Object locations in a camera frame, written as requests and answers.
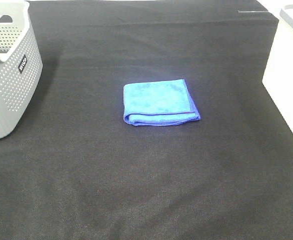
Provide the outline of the blue microfibre towel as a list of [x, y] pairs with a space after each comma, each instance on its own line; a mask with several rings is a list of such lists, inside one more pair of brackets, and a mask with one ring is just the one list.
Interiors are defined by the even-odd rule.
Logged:
[[123, 105], [123, 120], [133, 126], [175, 126], [201, 119], [184, 79], [126, 84]]

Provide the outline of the black fabric table cover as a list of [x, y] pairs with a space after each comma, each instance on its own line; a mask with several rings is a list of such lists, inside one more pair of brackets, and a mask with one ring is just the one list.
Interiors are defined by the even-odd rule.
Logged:
[[[43, 69], [0, 140], [0, 240], [293, 240], [293, 134], [262, 84], [255, 0], [32, 1]], [[184, 79], [201, 120], [123, 120]]]

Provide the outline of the grey perforated plastic basket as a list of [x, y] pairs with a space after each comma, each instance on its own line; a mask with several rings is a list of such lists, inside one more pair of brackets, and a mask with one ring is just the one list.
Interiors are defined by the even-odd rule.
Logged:
[[43, 63], [24, 0], [0, 0], [0, 139], [24, 114], [41, 77]]

